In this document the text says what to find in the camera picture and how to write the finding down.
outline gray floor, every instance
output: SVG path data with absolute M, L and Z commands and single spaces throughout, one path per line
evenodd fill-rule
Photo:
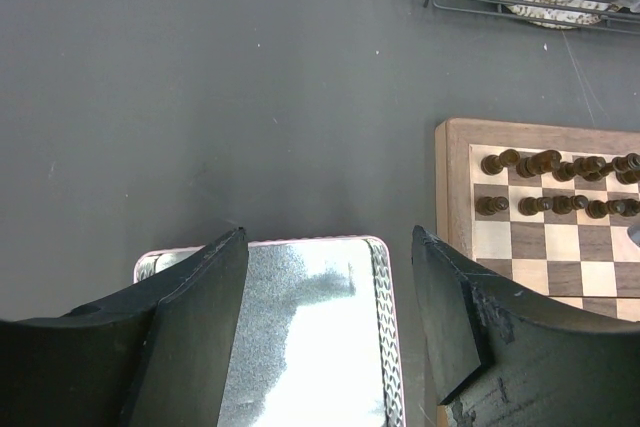
M 61 314 L 130 284 L 145 251 L 236 225 L 373 234 L 408 419 L 433 417 L 409 246 L 435 226 L 434 127 L 635 130 L 640 62 L 631 37 L 420 1 L 0 0 L 0 316 Z

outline silver tray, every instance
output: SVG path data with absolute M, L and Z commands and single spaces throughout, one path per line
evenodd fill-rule
M 134 283 L 197 250 L 145 254 Z M 405 425 L 384 242 L 340 237 L 249 244 L 218 425 Z

